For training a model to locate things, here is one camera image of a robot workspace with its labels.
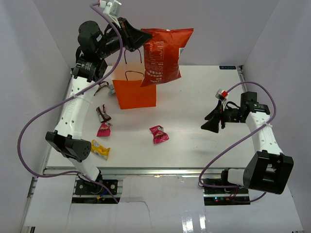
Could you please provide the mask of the pink snack packet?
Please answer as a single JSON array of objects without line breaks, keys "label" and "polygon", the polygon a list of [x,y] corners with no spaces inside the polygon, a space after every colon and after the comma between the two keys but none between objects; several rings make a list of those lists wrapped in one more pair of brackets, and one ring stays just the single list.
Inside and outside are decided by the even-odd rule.
[{"label": "pink snack packet", "polygon": [[103,122],[97,131],[97,137],[109,137],[111,134],[111,126],[111,123]]}]

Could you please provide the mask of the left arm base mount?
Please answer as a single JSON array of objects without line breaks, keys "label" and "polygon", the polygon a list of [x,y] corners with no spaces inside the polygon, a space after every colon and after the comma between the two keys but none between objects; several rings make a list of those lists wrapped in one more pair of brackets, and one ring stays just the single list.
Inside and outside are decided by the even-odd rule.
[{"label": "left arm base mount", "polygon": [[[117,194],[118,180],[103,180],[103,185],[108,188],[112,195]],[[109,195],[107,190],[100,185],[94,184],[90,181],[86,181],[82,178],[76,179],[76,184],[74,188],[75,195]]]}]

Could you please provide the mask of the silver clear snack packet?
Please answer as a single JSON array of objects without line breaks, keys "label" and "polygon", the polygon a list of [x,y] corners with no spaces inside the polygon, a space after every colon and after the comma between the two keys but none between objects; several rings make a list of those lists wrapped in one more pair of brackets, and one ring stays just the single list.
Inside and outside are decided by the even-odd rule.
[{"label": "silver clear snack packet", "polygon": [[116,91],[115,91],[115,88],[114,88],[114,85],[109,85],[108,87],[107,87],[108,89],[109,89],[109,91],[108,91],[108,94],[111,96],[111,95],[114,95],[115,93],[116,93]]}]

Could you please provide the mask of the dark brown snack bar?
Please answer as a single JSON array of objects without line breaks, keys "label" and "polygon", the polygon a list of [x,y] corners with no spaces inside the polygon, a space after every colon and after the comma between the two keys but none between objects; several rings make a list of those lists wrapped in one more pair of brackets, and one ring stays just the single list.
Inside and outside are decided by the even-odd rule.
[{"label": "dark brown snack bar", "polygon": [[111,116],[106,113],[105,105],[101,105],[96,108],[96,112],[98,114],[99,121],[101,123],[108,122],[111,120]]}]

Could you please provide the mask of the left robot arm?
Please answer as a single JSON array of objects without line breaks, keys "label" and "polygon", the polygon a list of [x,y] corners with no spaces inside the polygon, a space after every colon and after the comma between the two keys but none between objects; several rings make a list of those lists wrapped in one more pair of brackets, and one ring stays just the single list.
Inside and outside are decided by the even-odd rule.
[{"label": "left robot arm", "polygon": [[110,25],[101,31],[95,21],[82,23],[78,30],[79,47],[72,71],[70,101],[65,103],[61,119],[46,141],[67,158],[85,176],[86,188],[93,194],[102,190],[100,171],[91,161],[91,142],[82,139],[83,123],[91,100],[98,90],[98,80],[107,68],[106,57],[120,49],[133,52],[148,42],[152,35],[132,27],[127,19],[118,18],[116,29]]}]

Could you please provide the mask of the yellow snack packet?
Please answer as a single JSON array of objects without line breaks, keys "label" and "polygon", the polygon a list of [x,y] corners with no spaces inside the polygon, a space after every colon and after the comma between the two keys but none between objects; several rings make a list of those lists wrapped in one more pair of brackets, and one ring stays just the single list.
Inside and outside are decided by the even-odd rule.
[{"label": "yellow snack packet", "polygon": [[91,141],[91,152],[100,156],[101,158],[108,160],[111,148],[105,148],[99,144],[96,140]]}]

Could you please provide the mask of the brown candy bar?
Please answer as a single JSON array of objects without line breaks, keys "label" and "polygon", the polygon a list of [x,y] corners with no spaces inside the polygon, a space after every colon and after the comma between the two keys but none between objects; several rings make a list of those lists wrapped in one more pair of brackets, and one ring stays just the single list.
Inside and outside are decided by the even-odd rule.
[{"label": "brown candy bar", "polygon": [[108,87],[108,86],[109,86],[109,82],[106,82],[106,81],[101,82],[101,83],[99,84],[99,87],[98,87],[96,93],[99,92],[102,88]]}]

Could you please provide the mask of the crimson snack packet with battery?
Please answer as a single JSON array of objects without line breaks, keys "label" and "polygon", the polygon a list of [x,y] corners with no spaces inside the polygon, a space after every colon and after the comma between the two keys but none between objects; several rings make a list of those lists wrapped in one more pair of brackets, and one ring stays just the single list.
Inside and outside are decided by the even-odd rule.
[{"label": "crimson snack packet with battery", "polygon": [[169,136],[164,132],[164,128],[160,125],[153,126],[149,129],[153,135],[153,143],[159,144],[169,140]]}]

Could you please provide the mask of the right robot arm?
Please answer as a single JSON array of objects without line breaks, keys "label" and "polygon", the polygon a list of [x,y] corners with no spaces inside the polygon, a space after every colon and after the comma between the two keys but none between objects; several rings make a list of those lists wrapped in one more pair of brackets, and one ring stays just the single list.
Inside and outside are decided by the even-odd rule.
[{"label": "right robot arm", "polygon": [[282,194],[294,166],[293,158],[286,156],[276,142],[267,105],[257,101],[256,92],[241,94],[240,105],[229,107],[223,103],[226,92],[217,94],[215,109],[205,117],[202,130],[218,133],[226,123],[245,123],[252,133],[255,155],[246,168],[226,168],[218,182],[205,180],[205,187],[219,188],[232,193],[238,187]]}]

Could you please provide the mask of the large red chips bag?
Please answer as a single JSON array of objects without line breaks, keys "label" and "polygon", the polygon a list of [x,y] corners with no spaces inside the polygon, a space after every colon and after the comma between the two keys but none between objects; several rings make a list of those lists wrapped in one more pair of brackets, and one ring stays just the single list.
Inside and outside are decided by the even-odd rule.
[{"label": "large red chips bag", "polygon": [[151,34],[152,38],[143,45],[145,74],[141,87],[181,78],[179,57],[193,33],[193,28],[148,28],[142,31]]}]

